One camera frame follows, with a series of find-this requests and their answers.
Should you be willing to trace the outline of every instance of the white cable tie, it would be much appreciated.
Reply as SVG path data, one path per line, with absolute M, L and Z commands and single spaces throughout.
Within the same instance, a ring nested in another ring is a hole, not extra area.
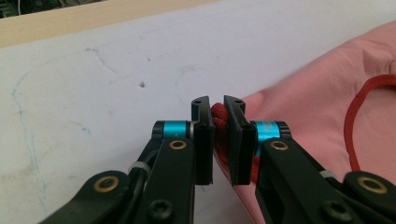
M 323 178 L 329 178 L 329 177 L 333 177 L 334 179 L 337 178 L 337 176 L 335 176 L 333 172 L 328 170 L 320 171 L 319 173 L 323 176 Z
M 143 162 L 143 161 L 136 161 L 134 162 L 128 169 L 128 173 L 132 171 L 134 168 L 140 168 L 146 171 L 147 176 L 149 176 L 149 173 L 151 172 L 151 169 L 149 168 L 148 164 Z

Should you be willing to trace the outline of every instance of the wooden board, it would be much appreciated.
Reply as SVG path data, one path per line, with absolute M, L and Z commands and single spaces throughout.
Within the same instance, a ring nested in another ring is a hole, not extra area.
M 0 48 L 67 35 L 215 0 L 108 0 L 0 20 Z

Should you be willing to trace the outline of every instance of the pink fabric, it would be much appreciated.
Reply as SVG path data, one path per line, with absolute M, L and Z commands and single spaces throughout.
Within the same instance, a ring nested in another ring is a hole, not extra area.
M 349 144 L 359 163 L 355 168 L 396 184 L 396 88 L 390 86 L 396 85 L 395 59 L 396 21 L 346 42 L 274 86 L 246 97 L 246 117 L 286 121 L 293 138 L 340 181 L 353 163 L 346 144 L 350 129 Z M 371 86 L 373 90 L 366 88 L 382 75 L 390 76 Z M 351 106 L 352 102 L 361 106 Z M 348 109 L 355 110 L 356 117 L 346 119 L 351 114 Z M 218 162 L 229 177 L 227 164 Z M 255 188 L 254 183 L 234 187 L 254 222 L 264 223 Z

